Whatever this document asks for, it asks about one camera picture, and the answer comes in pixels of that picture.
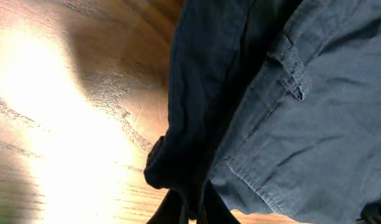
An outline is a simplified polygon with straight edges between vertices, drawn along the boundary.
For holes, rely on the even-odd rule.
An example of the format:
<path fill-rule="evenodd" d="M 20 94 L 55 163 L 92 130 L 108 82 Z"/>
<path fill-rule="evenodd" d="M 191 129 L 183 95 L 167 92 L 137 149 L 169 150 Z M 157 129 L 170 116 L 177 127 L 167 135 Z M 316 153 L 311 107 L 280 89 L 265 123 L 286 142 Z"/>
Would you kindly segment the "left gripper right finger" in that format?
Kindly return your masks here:
<path fill-rule="evenodd" d="M 204 189 L 204 210 L 208 224 L 240 224 L 209 180 Z"/>

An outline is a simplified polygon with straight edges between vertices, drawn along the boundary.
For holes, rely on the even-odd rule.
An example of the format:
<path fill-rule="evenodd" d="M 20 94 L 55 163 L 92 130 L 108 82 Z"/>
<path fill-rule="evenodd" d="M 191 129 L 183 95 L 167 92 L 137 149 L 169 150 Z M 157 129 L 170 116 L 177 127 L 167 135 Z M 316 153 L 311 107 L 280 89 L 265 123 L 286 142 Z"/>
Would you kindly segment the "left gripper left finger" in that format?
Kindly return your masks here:
<path fill-rule="evenodd" d="M 184 206 L 181 196 L 169 190 L 147 224 L 184 224 Z"/>

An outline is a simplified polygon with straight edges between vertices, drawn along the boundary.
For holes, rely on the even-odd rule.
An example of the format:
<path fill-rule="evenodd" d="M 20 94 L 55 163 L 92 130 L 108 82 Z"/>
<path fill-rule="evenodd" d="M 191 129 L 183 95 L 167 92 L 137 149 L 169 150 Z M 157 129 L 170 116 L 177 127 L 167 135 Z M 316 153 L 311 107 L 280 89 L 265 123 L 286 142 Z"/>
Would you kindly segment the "navy blue shorts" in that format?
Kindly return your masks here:
<path fill-rule="evenodd" d="M 381 0 L 185 1 L 144 177 L 230 212 L 381 223 Z"/>

